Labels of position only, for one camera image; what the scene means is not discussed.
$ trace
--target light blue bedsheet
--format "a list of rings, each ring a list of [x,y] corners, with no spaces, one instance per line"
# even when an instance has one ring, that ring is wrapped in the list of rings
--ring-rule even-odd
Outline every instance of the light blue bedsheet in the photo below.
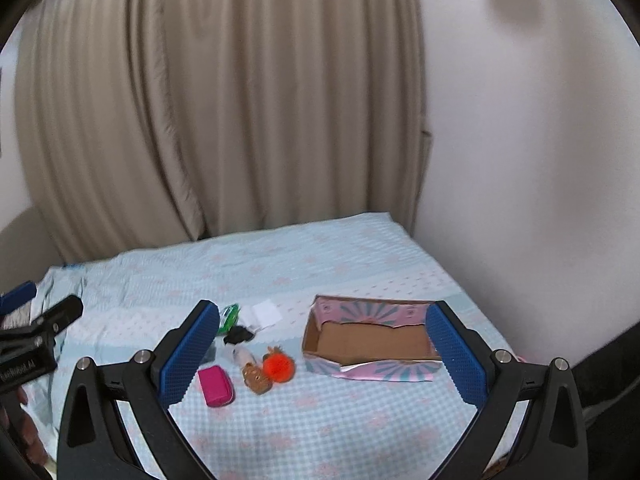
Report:
[[[256,396],[223,358],[236,400],[208,408],[198,380],[170,411],[220,480],[428,478],[474,414],[446,370],[433,382],[374,383],[312,374],[300,339],[316,294],[395,300],[447,298],[460,319],[492,348],[509,348],[498,331],[443,271],[386,214],[234,234],[161,250],[140,250],[81,267],[51,269],[32,317],[68,294],[84,303],[81,320],[58,338],[59,369],[30,386],[32,413],[55,456],[66,388],[76,361],[128,360],[180,325],[198,300],[220,307],[270,299],[283,321],[249,344],[256,357],[279,344],[300,364],[296,377]],[[519,406],[498,456],[516,435]],[[147,470],[161,472],[128,409],[124,420]]]

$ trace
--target human hand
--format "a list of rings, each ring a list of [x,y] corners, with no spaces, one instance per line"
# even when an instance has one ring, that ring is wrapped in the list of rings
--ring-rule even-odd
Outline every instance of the human hand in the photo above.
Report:
[[[18,388],[17,394],[20,403],[26,406],[29,403],[29,398],[22,387]],[[2,424],[2,427],[5,429],[9,428],[9,417],[4,408],[0,408],[0,424]],[[42,441],[38,437],[38,430],[33,419],[27,413],[23,415],[22,428],[19,429],[20,434],[27,445],[27,458],[34,464],[45,465],[48,458],[47,452],[44,449]]]

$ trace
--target orange fuzzy ball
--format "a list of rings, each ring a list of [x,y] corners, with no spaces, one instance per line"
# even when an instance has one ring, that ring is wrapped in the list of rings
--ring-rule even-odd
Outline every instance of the orange fuzzy ball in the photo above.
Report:
[[[274,383],[286,383],[293,377],[296,366],[287,355],[274,352],[264,357],[262,370]]]

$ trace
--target pink pencil case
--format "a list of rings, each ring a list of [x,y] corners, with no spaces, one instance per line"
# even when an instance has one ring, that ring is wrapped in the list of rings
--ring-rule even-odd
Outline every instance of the pink pencil case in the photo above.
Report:
[[[235,398],[234,387],[226,372],[218,365],[198,371],[200,386],[207,406],[219,408]]]

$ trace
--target metal screw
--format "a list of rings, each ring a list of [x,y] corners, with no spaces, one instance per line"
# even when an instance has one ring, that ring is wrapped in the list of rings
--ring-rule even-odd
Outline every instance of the metal screw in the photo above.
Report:
[[[133,356],[133,360],[139,365],[142,365],[151,359],[151,352],[149,350],[139,350]]]
[[[562,359],[561,357],[559,357],[558,359],[556,359],[554,361],[554,364],[556,365],[556,368],[558,370],[567,370],[567,368],[569,367],[569,363],[567,361],[565,361],[564,359]]]
[[[508,363],[511,361],[511,354],[506,350],[496,350],[495,358],[498,359],[499,363]]]
[[[89,366],[91,366],[91,362],[92,361],[90,357],[83,357],[78,361],[78,364],[76,364],[76,368],[78,368],[78,370],[86,370]]]

